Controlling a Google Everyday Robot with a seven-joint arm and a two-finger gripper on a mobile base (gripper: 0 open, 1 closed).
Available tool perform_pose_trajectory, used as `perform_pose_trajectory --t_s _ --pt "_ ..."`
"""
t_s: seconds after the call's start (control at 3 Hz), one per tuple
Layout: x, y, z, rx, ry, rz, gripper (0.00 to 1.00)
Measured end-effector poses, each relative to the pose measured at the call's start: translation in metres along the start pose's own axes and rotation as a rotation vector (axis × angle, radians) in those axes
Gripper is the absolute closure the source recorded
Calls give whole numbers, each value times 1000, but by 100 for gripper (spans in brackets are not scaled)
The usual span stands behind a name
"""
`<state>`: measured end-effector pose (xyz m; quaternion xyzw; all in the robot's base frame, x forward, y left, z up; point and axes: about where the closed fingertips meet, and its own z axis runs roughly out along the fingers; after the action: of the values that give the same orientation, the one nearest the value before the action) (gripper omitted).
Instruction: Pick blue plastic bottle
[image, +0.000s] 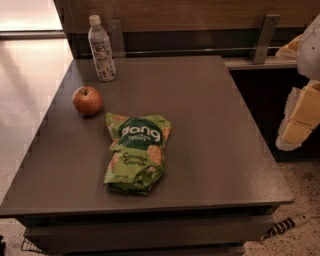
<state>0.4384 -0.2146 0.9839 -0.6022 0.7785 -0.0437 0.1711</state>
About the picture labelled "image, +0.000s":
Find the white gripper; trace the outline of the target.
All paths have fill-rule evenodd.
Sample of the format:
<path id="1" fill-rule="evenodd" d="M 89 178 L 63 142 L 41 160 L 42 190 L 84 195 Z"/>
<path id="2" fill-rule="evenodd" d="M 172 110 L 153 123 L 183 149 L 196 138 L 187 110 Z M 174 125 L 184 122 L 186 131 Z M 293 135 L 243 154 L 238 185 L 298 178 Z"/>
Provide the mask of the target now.
<path id="1" fill-rule="evenodd" d="M 295 60 L 302 35 L 298 35 L 277 52 L 277 58 Z M 290 120 L 309 129 L 315 129 L 320 124 L 320 82 L 309 83 L 303 87 Z"/>

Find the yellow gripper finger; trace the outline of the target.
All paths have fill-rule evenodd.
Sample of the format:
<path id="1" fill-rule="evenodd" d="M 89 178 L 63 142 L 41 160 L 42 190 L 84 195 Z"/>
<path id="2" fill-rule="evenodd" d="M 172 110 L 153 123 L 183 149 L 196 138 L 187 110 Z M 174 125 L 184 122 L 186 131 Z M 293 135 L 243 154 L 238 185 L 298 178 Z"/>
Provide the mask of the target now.
<path id="1" fill-rule="evenodd" d="M 280 123 L 276 139 L 276 147 L 282 151 L 293 151 L 302 146 L 312 130 L 309 127 L 294 124 L 290 121 L 290 116 L 297 106 L 301 90 L 293 87 L 287 97 L 284 109 L 284 118 Z"/>

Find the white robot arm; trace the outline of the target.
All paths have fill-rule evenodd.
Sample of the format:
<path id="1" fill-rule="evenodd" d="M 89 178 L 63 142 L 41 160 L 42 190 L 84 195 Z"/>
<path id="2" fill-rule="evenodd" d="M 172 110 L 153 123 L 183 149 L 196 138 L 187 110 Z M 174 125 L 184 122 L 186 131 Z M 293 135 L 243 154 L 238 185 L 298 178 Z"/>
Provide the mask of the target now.
<path id="1" fill-rule="evenodd" d="M 302 89 L 291 89 L 278 129 L 276 147 L 293 151 L 320 124 L 320 14 L 301 35 L 281 47 L 276 57 L 295 60 L 298 73 L 309 79 Z"/>

